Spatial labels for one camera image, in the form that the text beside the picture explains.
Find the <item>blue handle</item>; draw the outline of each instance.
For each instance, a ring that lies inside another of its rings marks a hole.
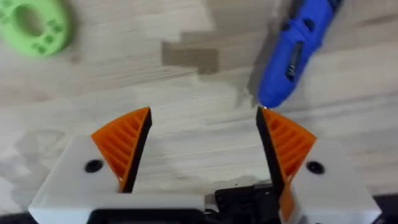
[[[321,45],[340,0],[296,0],[259,86],[260,104],[279,106],[295,89]]]

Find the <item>wooden surface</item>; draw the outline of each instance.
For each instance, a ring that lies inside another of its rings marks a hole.
[[[71,0],[75,38],[32,59],[0,43],[0,213],[24,210],[76,135],[142,106],[137,192],[267,180],[252,93],[282,0]],[[372,193],[398,191],[398,1],[346,0],[278,112],[342,144]]]

